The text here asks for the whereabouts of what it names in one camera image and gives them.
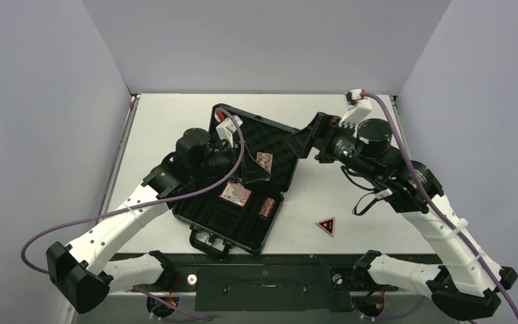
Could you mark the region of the black foam-lined carrying case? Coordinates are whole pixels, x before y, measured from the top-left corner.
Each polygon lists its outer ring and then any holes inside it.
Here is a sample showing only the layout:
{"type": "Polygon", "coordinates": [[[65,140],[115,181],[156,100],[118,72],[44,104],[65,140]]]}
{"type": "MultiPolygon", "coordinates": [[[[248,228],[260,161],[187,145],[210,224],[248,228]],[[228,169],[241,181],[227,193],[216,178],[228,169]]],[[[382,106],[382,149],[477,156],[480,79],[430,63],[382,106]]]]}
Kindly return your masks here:
{"type": "Polygon", "coordinates": [[[270,179],[243,184],[252,191],[244,207],[219,197],[226,182],[205,194],[178,202],[172,212],[178,220],[190,226],[190,244],[215,259],[225,259],[233,247],[250,254],[260,254],[298,164],[297,156],[285,142],[286,137],[295,130],[224,103],[217,106],[231,115],[238,115],[243,121],[241,131],[246,157],[256,161],[257,152],[273,154],[270,179]],[[258,212],[268,197],[273,198],[276,205],[269,219],[261,219],[258,212]]]}

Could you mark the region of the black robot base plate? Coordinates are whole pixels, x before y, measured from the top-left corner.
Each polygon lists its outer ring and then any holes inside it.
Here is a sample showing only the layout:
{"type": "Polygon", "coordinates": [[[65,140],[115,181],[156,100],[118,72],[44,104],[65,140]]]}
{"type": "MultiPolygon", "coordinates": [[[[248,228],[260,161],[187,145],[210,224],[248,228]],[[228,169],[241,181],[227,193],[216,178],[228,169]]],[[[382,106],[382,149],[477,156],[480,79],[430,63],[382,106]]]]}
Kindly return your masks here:
{"type": "Polygon", "coordinates": [[[147,292],[187,299],[200,312],[351,309],[351,298],[375,302],[383,288],[355,269],[358,254],[168,254],[172,273],[147,292]]]}

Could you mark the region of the poker chip roll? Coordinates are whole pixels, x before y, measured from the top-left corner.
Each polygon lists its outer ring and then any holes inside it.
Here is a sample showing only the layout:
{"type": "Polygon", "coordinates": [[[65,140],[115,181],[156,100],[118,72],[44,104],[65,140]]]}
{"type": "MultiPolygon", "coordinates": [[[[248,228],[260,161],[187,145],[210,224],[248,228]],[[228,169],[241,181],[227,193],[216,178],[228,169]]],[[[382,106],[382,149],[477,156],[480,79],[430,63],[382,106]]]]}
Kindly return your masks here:
{"type": "Polygon", "coordinates": [[[258,212],[258,216],[261,219],[269,219],[273,209],[275,208],[276,201],[273,198],[266,198],[264,202],[262,203],[262,206],[260,207],[260,210],[258,212]]]}
{"type": "Polygon", "coordinates": [[[272,171],[272,162],[273,162],[273,154],[272,153],[264,153],[257,152],[256,162],[265,169],[268,173],[272,171]]]}

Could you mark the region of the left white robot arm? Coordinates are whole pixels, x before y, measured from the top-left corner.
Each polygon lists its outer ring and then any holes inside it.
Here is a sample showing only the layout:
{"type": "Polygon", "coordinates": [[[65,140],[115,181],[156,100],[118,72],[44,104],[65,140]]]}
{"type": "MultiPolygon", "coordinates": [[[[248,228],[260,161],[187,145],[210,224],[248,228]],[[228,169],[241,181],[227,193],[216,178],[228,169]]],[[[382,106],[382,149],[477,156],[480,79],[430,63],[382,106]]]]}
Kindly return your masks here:
{"type": "Polygon", "coordinates": [[[240,138],[212,144],[206,130],[186,130],[174,152],[148,173],[118,211],[71,242],[47,249],[50,280],[80,314],[96,308],[111,292],[141,285],[166,290],[173,285],[174,266],[163,253],[154,250],[120,261],[113,256],[176,202],[226,182],[269,178],[270,172],[240,138]]]}

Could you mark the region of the red playing card box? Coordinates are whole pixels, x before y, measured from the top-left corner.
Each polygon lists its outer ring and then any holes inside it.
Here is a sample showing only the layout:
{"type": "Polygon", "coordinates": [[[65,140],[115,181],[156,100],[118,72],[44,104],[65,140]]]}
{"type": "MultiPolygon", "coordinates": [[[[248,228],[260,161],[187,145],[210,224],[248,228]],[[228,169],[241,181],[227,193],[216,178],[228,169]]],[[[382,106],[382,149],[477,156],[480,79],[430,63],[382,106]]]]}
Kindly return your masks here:
{"type": "Polygon", "coordinates": [[[242,184],[227,182],[219,197],[229,203],[239,207],[244,207],[247,204],[251,194],[252,191],[245,188],[242,184]]]}

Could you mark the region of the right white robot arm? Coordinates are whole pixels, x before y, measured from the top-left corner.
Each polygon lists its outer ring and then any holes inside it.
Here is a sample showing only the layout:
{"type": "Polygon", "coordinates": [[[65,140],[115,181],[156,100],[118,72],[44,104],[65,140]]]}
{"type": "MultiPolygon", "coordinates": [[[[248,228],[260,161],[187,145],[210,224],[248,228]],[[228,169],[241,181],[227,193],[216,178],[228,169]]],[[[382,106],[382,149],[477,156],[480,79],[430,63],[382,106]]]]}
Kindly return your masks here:
{"type": "Polygon", "coordinates": [[[338,161],[371,183],[375,201],[383,200],[410,222],[440,259],[437,265],[413,263],[370,250],[354,265],[358,286],[416,292],[458,321],[493,316],[501,303],[499,290],[512,288],[517,272],[482,254],[434,174],[420,162],[405,161],[392,139],[386,120],[366,119],[351,129],[337,116],[317,113],[286,141],[301,159],[317,149],[318,162],[338,161]]]}

